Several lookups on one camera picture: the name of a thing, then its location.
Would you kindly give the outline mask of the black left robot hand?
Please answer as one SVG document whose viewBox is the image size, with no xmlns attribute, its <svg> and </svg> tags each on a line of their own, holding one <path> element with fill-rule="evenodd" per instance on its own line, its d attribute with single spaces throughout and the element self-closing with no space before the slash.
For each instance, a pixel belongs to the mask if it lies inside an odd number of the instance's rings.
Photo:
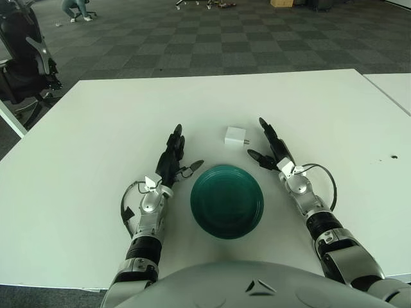
<svg viewBox="0 0 411 308">
<path fill-rule="evenodd" d="M 161 177 L 161 184 L 172 188 L 176 182 L 187 179 L 200 168 L 204 160 L 198 160 L 190 166 L 181 166 L 184 156 L 185 137 L 182 125 L 178 124 L 166 142 L 166 150 L 161 154 L 155 173 Z"/>
</svg>

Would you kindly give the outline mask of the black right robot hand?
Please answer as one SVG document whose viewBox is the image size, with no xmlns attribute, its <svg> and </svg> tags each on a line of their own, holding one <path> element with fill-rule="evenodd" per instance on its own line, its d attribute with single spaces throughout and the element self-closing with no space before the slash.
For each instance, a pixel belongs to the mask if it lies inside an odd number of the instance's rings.
<svg viewBox="0 0 411 308">
<path fill-rule="evenodd" d="M 262 155 L 252 149 L 248 149 L 247 153 L 259 164 L 260 167 L 267 170 L 280 171 L 277 164 L 284 158 L 288 158 L 294 163 L 295 161 L 292 154 L 289 152 L 285 142 L 277 136 L 272 125 L 268 124 L 262 117 L 259 118 L 259 123 L 264 130 L 264 134 L 268 140 L 270 149 L 272 150 L 273 157 L 269 155 Z"/>
</svg>

